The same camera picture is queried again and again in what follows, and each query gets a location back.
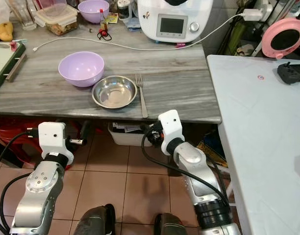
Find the cutting board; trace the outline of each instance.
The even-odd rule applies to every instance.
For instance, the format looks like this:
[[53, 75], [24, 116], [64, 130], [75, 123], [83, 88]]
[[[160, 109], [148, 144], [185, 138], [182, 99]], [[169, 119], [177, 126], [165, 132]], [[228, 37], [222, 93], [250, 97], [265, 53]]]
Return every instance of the cutting board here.
[[[0, 44], [9, 45], [9, 43], [0, 42]], [[20, 65], [26, 58], [24, 54], [26, 48], [22, 43], [17, 43], [16, 51], [11, 47], [0, 47], [0, 86], [5, 80], [12, 81], [19, 70]]]

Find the fork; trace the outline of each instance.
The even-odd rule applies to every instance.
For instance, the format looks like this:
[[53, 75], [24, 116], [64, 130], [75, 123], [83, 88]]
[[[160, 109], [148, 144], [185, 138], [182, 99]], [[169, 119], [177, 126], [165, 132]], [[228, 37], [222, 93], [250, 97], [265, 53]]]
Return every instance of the fork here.
[[144, 94], [142, 92], [143, 81], [142, 81], [141, 74], [136, 74], [136, 85], [137, 85], [137, 87], [139, 87], [139, 90], [140, 90], [142, 117], [147, 118], [148, 112], [147, 112], [147, 108], [146, 108]]

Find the purple bowl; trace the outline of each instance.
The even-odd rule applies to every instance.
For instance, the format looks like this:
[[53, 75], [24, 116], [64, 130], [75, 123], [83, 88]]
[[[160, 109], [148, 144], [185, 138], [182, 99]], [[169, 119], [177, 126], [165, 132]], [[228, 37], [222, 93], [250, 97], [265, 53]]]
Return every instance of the purple bowl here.
[[97, 83], [104, 69], [104, 60], [98, 54], [80, 51], [66, 56], [58, 65], [58, 72], [77, 87], [90, 87]]
[[103, 9], [103, 15], [106, 18], [109, 14], [109, 3], [103, 0], [86, 0], [78, 5], [81, 15], [91, 23], [100, 23], [100, 9]]

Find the marble countertop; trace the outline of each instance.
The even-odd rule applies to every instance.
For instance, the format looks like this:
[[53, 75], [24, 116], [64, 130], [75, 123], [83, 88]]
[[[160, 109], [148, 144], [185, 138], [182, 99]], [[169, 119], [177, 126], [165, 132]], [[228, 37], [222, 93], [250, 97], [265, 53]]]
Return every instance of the marble countertop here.
[[[59, 38], [38, 27], [21, 31], [14, 25], [15, 38], [28, 39], [28, 60], [13, 83], [0, 87], [0, 115], [54, 116], [74, 118], [103, 118], [143, 120], [139, 94], [128, 106], [107, 110], [97, 106], [91, 98], [91, 88], [77, 88], [58, 73], [58, 64], [68, 54], [92, 51], [104, 58], [104, 77], [123, 75], [144, 79], [143, 92], [149, 114], [148, 120], [160, 113], [177, 109], [184, 122], [220, 123], [221, 115], [202, 46], [172, 51], [135, 51], [83, 40], [60, 40], [33, 52], [33, 48]], [[81, 24], [63, 37], [97, 39], [98, 25]], [[109, 26], [113, 43], [138, 48], [172, 48], [173, 45], [155, 43], [142, 32], [128, 32], [122, 22]]]

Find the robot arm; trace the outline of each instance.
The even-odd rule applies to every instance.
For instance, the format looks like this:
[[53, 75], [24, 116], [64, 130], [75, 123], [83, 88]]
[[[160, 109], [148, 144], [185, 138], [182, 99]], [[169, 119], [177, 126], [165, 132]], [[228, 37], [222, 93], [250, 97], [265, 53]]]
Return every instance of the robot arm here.
[[65, 167], [74, 159], [65, 146], [65, 124], [43, 122], [38, 126], [38, 135], [44, 160], [26, 180], [11, 234], [48, 234], [55, 201], [63, 188]]
[[[205, 154], [184, 141], [182, 126], [176, 110], [167, 111], [158, 117], [164, 140], [161, 150], [172, 155], [178, 167], [211, 184], [221, 191], [218, 181], [206, 163]], [[201, 235], [239, 235], [239, 229], [231, 222], [230, 207], [210, 187], [185, 176], [186, 187], [194, 205]]]

